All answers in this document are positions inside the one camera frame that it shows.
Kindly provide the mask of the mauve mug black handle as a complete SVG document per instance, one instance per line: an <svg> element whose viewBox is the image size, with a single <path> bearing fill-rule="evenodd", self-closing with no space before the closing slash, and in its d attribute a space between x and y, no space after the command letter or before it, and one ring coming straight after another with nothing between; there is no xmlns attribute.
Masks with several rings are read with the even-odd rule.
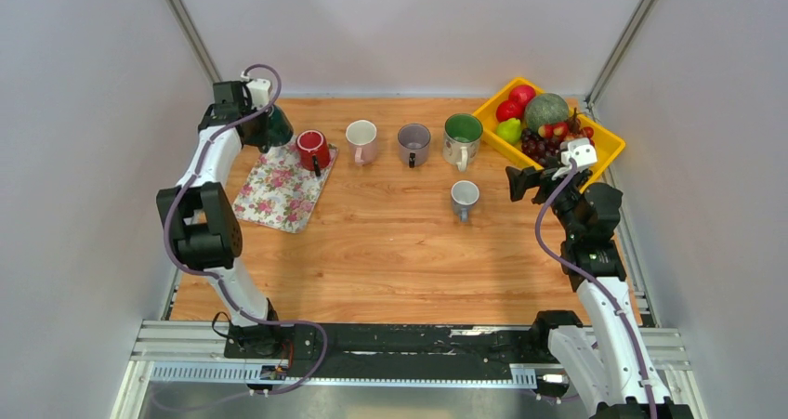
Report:
<svg viewBox="0 0 788 419"><path fill-rule="evenodd" d="M423 124L406 124L398 132L399 156L410 169L427 162L430 152L430 131Z"/></svg>

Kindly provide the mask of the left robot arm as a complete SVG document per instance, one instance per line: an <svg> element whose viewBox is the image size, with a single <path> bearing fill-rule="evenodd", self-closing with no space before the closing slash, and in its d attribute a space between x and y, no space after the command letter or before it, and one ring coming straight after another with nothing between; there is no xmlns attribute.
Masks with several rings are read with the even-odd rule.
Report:
<svg viewBox="0 0 788 419"><path fill-rule="evenodd" d="M276 312L241 260L242 230L224 189L244 143L269 140L269 90L269 81L247 76L215 83L187 171L156 195L165 251L179 269L206 278L217 292L229 322L221 335L224 354L235 359L272 359L284 349Z"/></svg>

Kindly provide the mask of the pink faceted mug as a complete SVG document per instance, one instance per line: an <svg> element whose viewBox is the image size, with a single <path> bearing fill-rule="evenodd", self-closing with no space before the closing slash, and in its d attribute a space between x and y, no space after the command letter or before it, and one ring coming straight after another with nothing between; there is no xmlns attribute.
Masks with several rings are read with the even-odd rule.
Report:
<svg viewBox="0 0 788 419"><path fill-rule="evenodd" d="M357 120L346 128L350 158L361 166L373 162L378 154L377 127L368 120Z"/></svg>

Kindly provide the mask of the grey blue mug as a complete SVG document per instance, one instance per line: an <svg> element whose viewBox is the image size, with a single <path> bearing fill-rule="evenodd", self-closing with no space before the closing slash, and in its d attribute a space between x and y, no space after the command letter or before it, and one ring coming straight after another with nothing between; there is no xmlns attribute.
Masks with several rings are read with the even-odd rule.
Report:
<svg viewBox="0 0 788 419"><path fill-rule="evenodd" d="M476 205L479 197L479 187L469 180L460 180L452 185L450 189L451 207L461 222L469 220L470 210Z"/></svg>

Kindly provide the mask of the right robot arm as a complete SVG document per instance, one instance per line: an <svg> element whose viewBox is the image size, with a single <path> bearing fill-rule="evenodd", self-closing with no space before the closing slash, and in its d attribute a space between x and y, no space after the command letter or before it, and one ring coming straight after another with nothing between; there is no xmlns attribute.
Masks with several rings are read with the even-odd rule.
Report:
<svg viewBox="0 0 788 419"><path fill-rule="evenodd" d="M559 262L591 320L588 340L569 310L537 314L531 348L541 360L558 360L591 418L691 418L691 407L673 400L649 356L630 302L629 284L613 233L623 194L606 183L578 186L572 169L506 168L509 197L517 202L536 189L540 205L534 233Z"/></svg>

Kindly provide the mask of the cream floral mug green inside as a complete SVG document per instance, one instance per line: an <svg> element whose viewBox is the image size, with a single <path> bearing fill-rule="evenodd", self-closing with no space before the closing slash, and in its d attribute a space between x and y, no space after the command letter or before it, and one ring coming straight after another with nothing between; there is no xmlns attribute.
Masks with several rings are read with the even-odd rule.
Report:
<svg viewBox="0 0 788 419"><path fill-rule="evenodd" d="M465 172L477 157L482 134L483 126L472 114L450 116L444 124L442 158Z"/></svg>

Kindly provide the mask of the right arm base link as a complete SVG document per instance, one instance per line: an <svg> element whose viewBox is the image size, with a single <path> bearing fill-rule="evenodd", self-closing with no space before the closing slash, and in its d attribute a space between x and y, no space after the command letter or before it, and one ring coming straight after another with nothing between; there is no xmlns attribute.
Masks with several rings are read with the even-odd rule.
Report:
<svg viewBox="0 0 788 419"><path fill-rule="evenodd" d="M607 404L608 383L602 362L583 324L570 310L543 310L533 323L541 345L563 366L590 416Z"/></svg>

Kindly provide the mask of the dark green mug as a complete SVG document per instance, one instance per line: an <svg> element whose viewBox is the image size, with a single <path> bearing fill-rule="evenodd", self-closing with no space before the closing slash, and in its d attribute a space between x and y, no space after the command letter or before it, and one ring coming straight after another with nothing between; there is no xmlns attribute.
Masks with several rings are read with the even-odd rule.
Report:
<svg viewBox="0 0 788 419"><path fill-rule="evenodd" d="M260 147L260 151L268 153L272 148L288 144L293 134L294 128L284 111L279 106L273 105L266 112L263 145Z"/></svg>

